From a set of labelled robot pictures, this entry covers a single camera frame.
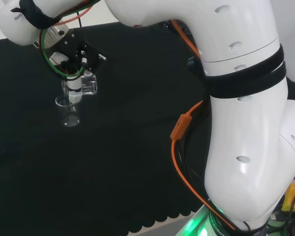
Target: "black cloth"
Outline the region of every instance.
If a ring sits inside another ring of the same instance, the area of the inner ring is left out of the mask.
[[[0,236],[125,236],[202,205],[170,155],[179,115],[204,94],[184,42],[158,26],[116,23],[84,34],[109,61],[74,128],[58,120],[60,80],[38,50],[0,40]],[[199,176],[210,130],[208,118],[187,149]],[[196,188],[205,195],[203,182]]]

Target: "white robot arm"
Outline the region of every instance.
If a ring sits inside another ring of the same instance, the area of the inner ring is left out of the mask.
[[[0,28],[28,45],[39,30],[10,10]],[[56,17],[82,0],[34,0]],[[144,27],[169,19],[190,28],[207,75],[212,135],[205,186],[237,227],[259,229],[295,176],[295,101],[288,88],[270,0],[106,0],[122,23]]]

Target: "red cable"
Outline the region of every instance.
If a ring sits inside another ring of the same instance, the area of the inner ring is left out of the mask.
[[[61,25],[67,24],[67,23],[69,23],[69,22],[72,22],[72,21],[77,20],[77,19],[81,18],[82,16],[84,16],[85,14],[87,14],[87,13],[91,10],[92,7],[93,7],[93,6],[90,6],[88,9],[86,9],[86,10],[85,10],[83,13],[81,13],[80,15],[78,15],[78,16],[76,16],[76,17],[70,19],[70,20],[67,20],[67,21],[58,22],[58,23],[55,24],[54,26],[61,26]]]

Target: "white wall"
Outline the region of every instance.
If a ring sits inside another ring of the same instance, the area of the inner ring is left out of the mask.
[[[0,0],[0,9],[4,6],[2,0]],[[67,16],[64,20],[70,19],[73,16]],[[110,13],[105,1],[100,1],[97,3],[90,12],[88,12],[85,16],[81,18],[83,26],[93,26],[93,25],[100,25],[106,23],[116,22],[117,19]],[[79,22],[74,21],[72,23],[67,24],[70,28],[77,28],[79,27]],[[0,31],[0,39],[5,38],[4,35]]]
[[[295,81],[295,0],[271,0],[280,41],[284,47],[287,76]]]

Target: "velcro strap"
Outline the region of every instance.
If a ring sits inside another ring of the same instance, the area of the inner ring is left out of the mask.
[[[16,7],[11,12],[20,12],[36,28],[47,29],[61,20],[61,17],[51,18],[46,16],[33,0],[20,0],[20,8]]]

